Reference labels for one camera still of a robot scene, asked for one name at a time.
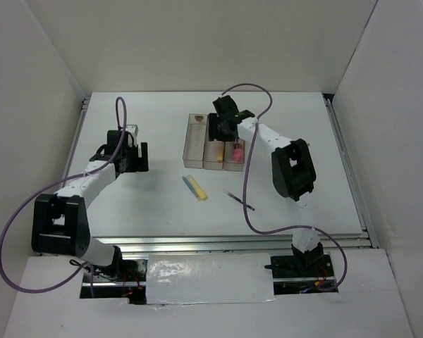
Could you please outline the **orange pink highlighter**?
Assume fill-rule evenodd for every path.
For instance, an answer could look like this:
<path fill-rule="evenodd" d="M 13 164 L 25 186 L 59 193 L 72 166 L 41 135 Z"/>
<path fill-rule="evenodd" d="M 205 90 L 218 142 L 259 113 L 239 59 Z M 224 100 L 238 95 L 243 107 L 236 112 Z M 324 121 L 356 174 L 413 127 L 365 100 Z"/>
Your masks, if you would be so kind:
<path fill-rule="evenodd" d="M 224 142 L 217 142 L 216 143 L 216 161 L 217 162 L 219 162 L 219 163 L 223 162 L 224 151 L 225 151 L 225 143 Z"/>

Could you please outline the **pink capped pen bundle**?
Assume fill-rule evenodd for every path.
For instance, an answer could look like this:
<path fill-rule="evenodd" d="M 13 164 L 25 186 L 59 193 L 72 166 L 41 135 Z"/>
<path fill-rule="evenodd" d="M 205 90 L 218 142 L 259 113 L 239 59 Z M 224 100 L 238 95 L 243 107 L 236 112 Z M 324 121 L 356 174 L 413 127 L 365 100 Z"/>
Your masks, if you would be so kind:
<path fill-rule="evenodd" d="M 236 163 L 242 163 L 244 161 L 244 157 L 245 157 L 244 141 L 237 139 L 233 143 L 232 159 Z"/>

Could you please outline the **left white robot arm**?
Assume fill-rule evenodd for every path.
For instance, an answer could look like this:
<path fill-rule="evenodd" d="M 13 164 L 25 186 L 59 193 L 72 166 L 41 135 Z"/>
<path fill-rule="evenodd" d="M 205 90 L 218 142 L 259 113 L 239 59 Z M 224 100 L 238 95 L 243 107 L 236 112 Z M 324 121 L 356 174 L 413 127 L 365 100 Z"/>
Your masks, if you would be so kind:
<path fill-rule="evenodd" d="M 99 268 L 110 281 L 125 272 L 121 250 L 90 234 L 87 209 L 102 190 L 123 173 L 147 172 L 147 143 L 138 144 L 137 125 L 109 130 L 106 143 L 90 158 L 84 173 L 53 194 L 35 199 L 32 250 L 41 254 L 74 256 Z"/>

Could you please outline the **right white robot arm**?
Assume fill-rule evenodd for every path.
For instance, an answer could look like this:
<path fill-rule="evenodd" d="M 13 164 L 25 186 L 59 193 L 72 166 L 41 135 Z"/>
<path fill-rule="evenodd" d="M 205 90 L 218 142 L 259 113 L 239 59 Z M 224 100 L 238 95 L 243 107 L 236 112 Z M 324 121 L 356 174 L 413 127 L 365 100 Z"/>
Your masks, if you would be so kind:
<path fill-rule="evenodd" d="M 304 208 L 302 196 L 309 196 L 317 179 L 309 146 L 303 139 L 290 139 L 260 123 L 254 113 L 237 107 L 229 95 L 221 95 L 213 101 L 215 111 L 209 114 L 209 140 L 246 141 L 250 143 L 246 160 L 243 188 L 247 188 L 250 158 L 255 147 L 271 157 L 271 176 L 274 188 L 280 196 Z M 324 255 L 319 231 L 311 225 L 289 225 L 279 230 L 253 230 L 257 234 L 277 234 L 291 231 L 294 255 L 293 267 L 301 276 L 311 275 Z"/>

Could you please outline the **middle clear plastic container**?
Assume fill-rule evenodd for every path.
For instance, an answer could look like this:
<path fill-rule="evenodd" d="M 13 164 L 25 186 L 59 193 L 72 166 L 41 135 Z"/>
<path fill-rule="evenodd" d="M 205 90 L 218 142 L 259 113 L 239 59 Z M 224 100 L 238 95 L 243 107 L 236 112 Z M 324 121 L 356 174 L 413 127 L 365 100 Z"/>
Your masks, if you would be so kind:
<path fill-rule="evenodd" d="M 203 154 L 203 168 L 205 170 L 223 170 L 223 162 L 219 163 L 216 161 L 216 143 L 222 142 L 211 139 L 209 132 L 212 130 L 212 115 L 207 116 L 207 131 L 204 141 L 204 154 Z"/>

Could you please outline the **clear plastic container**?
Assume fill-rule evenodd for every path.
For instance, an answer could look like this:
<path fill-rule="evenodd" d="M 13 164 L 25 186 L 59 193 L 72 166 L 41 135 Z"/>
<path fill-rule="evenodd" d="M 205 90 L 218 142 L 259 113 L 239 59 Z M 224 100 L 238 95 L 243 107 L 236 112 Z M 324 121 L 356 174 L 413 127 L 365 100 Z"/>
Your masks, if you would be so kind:
<path fill-rule="evenodd" d="M 207 133 L 207 115 L 190 114 L 183 148 L 183 165 L 185 168 L 203 168 Z"/>
<path fill-rule="evenodd" d="M 211 139 L 209 132 L 212 130 L 212 115 L 207 116 L 207 131 L 204 141 L 204 154 L 203 154 L 203 168 L 205 170 L 223 170 L 223 162 L 219 163 L 216 161 L 216 143 L 222 142 Z"/>
<path fill-rule="evenodd" d="M 226 142 L 224 148 L 223 170 L 242 172 L 245 166 L 245 141 L 238 139 Z"/>

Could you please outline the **right clear plastic container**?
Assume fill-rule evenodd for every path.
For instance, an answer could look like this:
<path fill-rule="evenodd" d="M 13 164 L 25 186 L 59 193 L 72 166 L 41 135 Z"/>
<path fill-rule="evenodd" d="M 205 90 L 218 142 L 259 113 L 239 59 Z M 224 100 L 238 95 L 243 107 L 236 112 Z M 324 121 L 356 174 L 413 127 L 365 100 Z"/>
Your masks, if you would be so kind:
<path fill-rule="evenodd" d="M 224 148 L 223 170 L 242 172 L 245 166 L 245 141 L 238 139 L 226 142 Z"/>

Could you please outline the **left clear plastic container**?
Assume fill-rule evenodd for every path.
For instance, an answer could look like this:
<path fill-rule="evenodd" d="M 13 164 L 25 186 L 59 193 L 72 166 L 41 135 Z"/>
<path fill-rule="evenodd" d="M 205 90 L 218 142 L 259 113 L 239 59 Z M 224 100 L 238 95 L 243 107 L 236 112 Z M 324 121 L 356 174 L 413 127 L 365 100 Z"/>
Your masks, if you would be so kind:
<path fill-rule="evenodd" d="M 190 114 L 183 148 L 183 165 L 185 168 L 203 168 L 207 133 L 207 115 Z"/>

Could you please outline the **blue pen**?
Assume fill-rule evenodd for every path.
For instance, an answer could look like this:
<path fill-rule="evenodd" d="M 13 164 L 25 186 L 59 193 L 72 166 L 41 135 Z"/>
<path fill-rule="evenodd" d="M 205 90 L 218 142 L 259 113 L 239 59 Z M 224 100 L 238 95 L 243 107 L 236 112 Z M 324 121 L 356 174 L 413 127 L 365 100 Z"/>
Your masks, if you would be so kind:
<path fill-rule="evenodd" d="M 195 196 L 195 198 L 200 201 L 200 197 L 198 195 L 198 193 L 195 191 L 195 188 L 191 185 L 191 183 L 189 182 L 189 180 L 187 179 L 186 176 L 182 176 L 182 180 L 184 181 L 184 183 L 186 184 L 186 186 L 188 187 L 188 189 L 192 192 L 192 194 Z"/>

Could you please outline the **yellow highlighter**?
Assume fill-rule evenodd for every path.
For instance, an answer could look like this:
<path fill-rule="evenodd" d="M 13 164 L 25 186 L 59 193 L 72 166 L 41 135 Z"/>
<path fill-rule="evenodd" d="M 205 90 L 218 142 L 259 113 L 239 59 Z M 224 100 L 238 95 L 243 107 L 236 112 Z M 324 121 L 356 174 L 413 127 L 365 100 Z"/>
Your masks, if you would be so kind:
<path fill-rule="evenodd" d="M 189 182 L 192 185 L 193 189 L 195 190 L 195 193 L 197 194 L 200 201 L 207 200 L 207 194 L 203 190 L 203 188 L 198 184 L 198 182 L 194 179 L 193 176 L 189 177 Z"/>

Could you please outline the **dark purple gel pen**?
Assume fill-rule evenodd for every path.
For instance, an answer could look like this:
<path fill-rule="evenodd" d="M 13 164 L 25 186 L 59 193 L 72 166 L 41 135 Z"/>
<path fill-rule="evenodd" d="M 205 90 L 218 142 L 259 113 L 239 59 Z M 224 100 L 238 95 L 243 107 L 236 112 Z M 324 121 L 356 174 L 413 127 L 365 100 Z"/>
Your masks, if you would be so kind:
<path fill-rule="evenodd" d="M 251 205 L 249 205 L 249 204 L 245 204 L 241 198 L 239 198 L 238 196 L 236 196 L 236 195 L 232 194 L 230 191 L 228 191 L 228 190 L 226 190 L 226 189 L 222 189 L 222 192 L 223 192 L 226 196 L 229 196 L 229 197 L 230 197 L 230 198 L 232 198 L 233 200 L 237 201 L 239 204 L 246 205 L 246 207 L 247 207 L 248 209 L 250 209 L 251 211 L 255 211 L 255 208 L 254 208 L 253 206 L 251 206 Z"/>

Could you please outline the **white cover plate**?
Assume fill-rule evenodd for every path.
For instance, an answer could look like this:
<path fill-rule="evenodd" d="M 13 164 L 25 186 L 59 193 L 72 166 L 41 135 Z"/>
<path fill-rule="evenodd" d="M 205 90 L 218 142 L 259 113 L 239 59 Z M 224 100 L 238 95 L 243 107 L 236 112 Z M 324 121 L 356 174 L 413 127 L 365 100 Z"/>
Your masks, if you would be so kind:
<path fill-rule="evenodd" d="M 264 303 L 275 299 L 267 253 L 151 255 L 146 299 L 151 305 Z"/>

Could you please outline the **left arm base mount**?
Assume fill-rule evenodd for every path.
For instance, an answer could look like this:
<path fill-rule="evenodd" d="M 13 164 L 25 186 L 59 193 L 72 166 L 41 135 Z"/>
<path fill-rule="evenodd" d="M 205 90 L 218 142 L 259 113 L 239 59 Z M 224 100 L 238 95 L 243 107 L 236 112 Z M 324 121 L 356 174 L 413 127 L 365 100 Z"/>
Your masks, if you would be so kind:
<path fill-rule="evenodd" d="M 80 298 L 124 299 L 129 304 L 145 305 L 147 263 L 147 259 L 122 259 L 107 267 L 86 265 Z"/>

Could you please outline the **aluminium frame rail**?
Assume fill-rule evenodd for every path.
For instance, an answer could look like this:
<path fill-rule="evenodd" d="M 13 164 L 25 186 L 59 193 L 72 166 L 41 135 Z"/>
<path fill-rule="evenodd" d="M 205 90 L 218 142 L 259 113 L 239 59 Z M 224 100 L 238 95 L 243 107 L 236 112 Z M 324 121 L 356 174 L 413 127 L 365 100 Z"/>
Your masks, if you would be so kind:
<path fill-rule="evenodd" d="M 233 92 L 242 109 L 263 113 L 262 122 L 291 139 L 309 144 L 317 180 L 301 198 L 304 208 L 274 189 L 270 155 L 256 149 L 247 188 L 241 172 L 185 168 L 183 148 L 190 114 L 213 109 L 214 92 L 125 92 L 128 124 L 147 142 L 149 171 L 123 173 L 87 209 L 96 239 L 118 245 L 127 255 L 155 251 L 235 251 L 288 248 L 289 225 L 314 225 L 325 231 L 326 248 L 372 246 L 362 207 L 356 199 L 329 105 L 319 92 Z M 198 201 L 182 176 L 193 176 L 207 194 Z M 222 189 L 238 196 L 251 211 Z"/>

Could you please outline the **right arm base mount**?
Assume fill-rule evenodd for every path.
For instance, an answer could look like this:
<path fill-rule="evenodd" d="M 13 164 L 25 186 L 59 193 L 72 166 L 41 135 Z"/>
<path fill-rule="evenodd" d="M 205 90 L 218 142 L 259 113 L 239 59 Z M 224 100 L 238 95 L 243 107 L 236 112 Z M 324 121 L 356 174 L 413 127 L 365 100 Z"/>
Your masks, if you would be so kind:
<path fill-rule="evenodd" d="M 264 266 L 272 272 L 273 278 L 327 279 L 334 276 L 330 255 L 324 253 L 321 244 L 305 253 L 294 246 L 292 250 L 293 254 L 290 256 L 272 256 L 270 264 Z"/>

